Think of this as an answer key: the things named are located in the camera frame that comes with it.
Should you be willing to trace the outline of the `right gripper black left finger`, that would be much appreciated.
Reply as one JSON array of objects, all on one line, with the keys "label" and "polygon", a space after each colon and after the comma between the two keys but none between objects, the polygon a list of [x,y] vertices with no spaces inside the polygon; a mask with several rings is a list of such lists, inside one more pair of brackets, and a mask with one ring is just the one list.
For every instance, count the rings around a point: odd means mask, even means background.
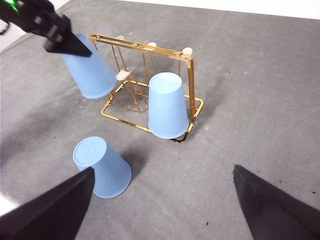
[{"label": "right gripper black left finger", "polygon": [[2,240],[73,240],[88,210],[95,172],[88,167],[0,218]]}]

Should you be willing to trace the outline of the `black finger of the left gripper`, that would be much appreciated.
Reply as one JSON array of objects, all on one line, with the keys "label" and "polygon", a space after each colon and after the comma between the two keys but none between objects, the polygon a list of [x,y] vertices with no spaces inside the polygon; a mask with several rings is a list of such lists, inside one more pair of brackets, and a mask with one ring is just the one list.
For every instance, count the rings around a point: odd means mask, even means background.
[{"label": "black finger of the left gripper", "polygon": [[67,35],[56,35],[54,38],[48,38],[44,45],[48,53],[69,54],[82,57],[90,57],[92,52],[83,44],[72,32]]}]

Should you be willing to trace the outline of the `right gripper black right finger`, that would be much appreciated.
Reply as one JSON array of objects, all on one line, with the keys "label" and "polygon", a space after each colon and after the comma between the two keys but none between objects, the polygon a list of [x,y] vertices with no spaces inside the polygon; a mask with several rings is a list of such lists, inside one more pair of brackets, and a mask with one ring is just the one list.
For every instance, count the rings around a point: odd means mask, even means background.
[{"label": "right gripper black right finger", "polygon": [[241,165],[233,169],[239,205],[255,240],[318,240],[320,211]]}]

